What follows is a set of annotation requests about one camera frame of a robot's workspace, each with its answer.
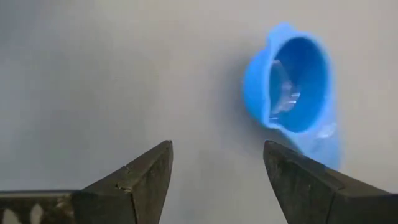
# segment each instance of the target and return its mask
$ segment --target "white background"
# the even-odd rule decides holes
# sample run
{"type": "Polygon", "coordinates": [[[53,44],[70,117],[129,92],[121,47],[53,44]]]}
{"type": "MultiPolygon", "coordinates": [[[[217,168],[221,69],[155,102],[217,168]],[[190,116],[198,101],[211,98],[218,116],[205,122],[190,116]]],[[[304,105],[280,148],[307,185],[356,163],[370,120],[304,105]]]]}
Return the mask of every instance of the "white background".
{"type": "Polygon", "coordinates": [[[398,192],[398,1],[1,0],[0,189],[79,189],[174,142],[161,223],[286,223],[241,79],[281,21],[334,63],[341,171],[398,192]]]}

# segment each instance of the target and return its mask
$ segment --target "blue measuring cup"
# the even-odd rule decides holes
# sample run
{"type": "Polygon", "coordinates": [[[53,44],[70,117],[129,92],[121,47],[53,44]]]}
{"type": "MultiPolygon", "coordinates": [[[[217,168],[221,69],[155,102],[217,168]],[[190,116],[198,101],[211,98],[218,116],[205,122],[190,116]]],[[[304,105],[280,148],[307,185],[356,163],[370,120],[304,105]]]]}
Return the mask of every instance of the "blue measuring cup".
{"type": "Polygon", "coordinates": [[[332,76],[329,56],[316,38],[282,23],[269,32],[267,46],[248,66],[243,97],[263,126],[281,131],[302,154],[337,170],[332,76]]]}

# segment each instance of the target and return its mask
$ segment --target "blue plastic cup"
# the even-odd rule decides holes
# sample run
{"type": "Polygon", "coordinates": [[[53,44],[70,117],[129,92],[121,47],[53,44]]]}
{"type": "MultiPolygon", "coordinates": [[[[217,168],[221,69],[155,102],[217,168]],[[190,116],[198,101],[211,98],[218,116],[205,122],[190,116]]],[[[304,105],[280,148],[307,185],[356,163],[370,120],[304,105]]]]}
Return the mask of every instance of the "blue plastic cup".
{"type": "Polygon", "coordinates": [[[306,156],[338,169],[340,150],[330,59],[316,39],[279,24],[243,82],[248,111],[286,135],[306,156]]]}

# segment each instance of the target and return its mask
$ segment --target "gray backdrop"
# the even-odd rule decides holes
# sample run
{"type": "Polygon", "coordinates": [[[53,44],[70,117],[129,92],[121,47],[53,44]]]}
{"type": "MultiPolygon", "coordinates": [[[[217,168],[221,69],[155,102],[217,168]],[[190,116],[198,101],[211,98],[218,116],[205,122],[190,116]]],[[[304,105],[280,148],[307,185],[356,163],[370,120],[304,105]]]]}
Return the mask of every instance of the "gray backdrop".
{"type": "Polygon", "coordinates": [[[398,1],[0,0],[0,189],[74,189],[164,139],[161,223],[286,223],[241,79],[280,21],[335,64],[342,172],[398,192],[398,1]]]}

